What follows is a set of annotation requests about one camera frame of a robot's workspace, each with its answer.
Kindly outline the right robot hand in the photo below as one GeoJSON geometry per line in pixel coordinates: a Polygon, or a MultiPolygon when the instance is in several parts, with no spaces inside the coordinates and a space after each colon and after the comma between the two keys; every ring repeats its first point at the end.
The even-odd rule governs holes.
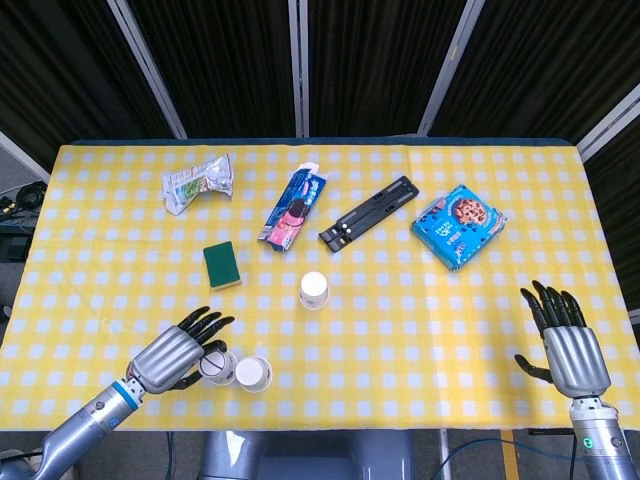
{"type": "Polygon", "coordinates": [[[527,375],[545,381],[565,397],[599,397],[611,386],[611,379],[594,331],[587,326],[576,298],[539,281],[533,291],[522,288],[534,324],[543,341],[546,368],[532,365],[517,353],[514,360],[527,375]]]}

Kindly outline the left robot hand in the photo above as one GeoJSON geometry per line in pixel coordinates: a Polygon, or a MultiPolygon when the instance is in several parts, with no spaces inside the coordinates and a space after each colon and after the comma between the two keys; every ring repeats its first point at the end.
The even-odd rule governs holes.
{"type": "Polygon", "coordinates": [[[234,321],[234,316],[224,316],[209,306],[197,308],[129,362],[125,384],[154,395],[189,388],[202,378],[197,369],[202,359],[227,352],[226,342],[216,335],[234,321]]]}

